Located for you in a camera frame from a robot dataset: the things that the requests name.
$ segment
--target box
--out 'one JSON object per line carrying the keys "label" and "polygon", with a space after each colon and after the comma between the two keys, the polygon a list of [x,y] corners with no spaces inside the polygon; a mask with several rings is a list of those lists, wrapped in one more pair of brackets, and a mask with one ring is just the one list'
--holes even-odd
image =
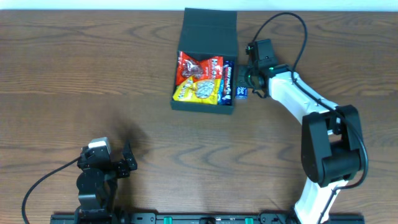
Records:
{"label": "box", "polygon": [[[170,101],[172,109],[232,114],[236,88],[235,80],[238,76],[238,66],[236,65],[238,59],[236,11],[186,8],[184,12],[180,42],[177,49],[177,57],[180,51],[185,52],[196,60],[206,60],[214,56],[223,56],[224,60],[235,61],[234,71],[231,78],[232,102],[231,105],[206,105],[201,103],[174,101],[172,98]],[[176,87],[174,80],[172,96]]]}

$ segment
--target wood grain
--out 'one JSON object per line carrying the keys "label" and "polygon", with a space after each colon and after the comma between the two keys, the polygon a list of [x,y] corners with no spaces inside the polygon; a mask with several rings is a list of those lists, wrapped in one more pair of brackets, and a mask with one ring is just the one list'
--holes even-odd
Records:
{"label": "wood grain", "polygon": [[[239,63],[275,12],[239,12]],[[365,184],[342,192],[334,212],[367,223],[398,219],[398,16],[299,12],[309,38],[298,65],[324,97],[359,109],[369,151]],[[22,223],[21,202],[44,174],[93,138],[114,149],[131,138],[139,170],[119,182],[118,204],[158,212],[289,209],[300,197],[301,128],[278,102],[250,96],[232,116],[172,111],[169,100],[183,12],[0,12],[0,223]],[[281,62],[302,42],[297,21],[263,30]],[[31,223],[78,206],[71,166],[39,185]]]}

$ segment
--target brown tabletop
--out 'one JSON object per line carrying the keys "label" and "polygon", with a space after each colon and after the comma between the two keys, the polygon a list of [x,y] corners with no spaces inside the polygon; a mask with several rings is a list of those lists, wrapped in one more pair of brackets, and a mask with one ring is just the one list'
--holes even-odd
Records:
{"label": "brown tabletop", "polygon": [[[275,12],[239,12],[244,47]],[[340,193],[333,212],[362,212],[368,223],[398,219],[398,14],[299,12],[308,44],[297,70],[319,94],[359,110],[369,175]],[[93,138],[113,148],[133,141],[139,170],[119,181],[129,211],[258,213],[287,210],[306,179],[301,126],[278,102],[252,94],[233,115],[172,111],[183,12],[0,12],[0,223],[22,223],[21,203],[46,173],[79,156]],[[275,20],[281,63],[293,63],[302,28]],[[31,194],[31,223],[73,212],[76,166]]]}

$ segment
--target box lid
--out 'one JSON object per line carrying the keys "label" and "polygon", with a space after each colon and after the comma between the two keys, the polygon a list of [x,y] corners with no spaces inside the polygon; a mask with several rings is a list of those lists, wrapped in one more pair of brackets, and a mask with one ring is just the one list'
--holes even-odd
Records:
{"label": "box lid", "polygon": [[178,50],[197,60],[237,57],[236,11],[186,8]]}

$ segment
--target open box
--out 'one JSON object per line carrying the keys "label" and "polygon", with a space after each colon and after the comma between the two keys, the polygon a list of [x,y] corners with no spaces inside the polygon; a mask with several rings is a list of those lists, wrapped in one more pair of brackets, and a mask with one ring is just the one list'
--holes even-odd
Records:
{"label": "open box", "polygon": [[[235,80],[238,76],[238,66],[236,65],[238,59],[236,11],[186,8],[184,12],[180,42],[177,49],[177,57],[180,51],[185,52],[187,55],[199,61],[206,60],[214,56],[222,56],[224,61],[234,61],[234,70],[231,77],[232,101],[231,105],[206,105],[201,103],[175,101],[171,99],[170,104],[172,109],[232,114],[236,89]],[[172,96],[176,87],[174,80]]]}

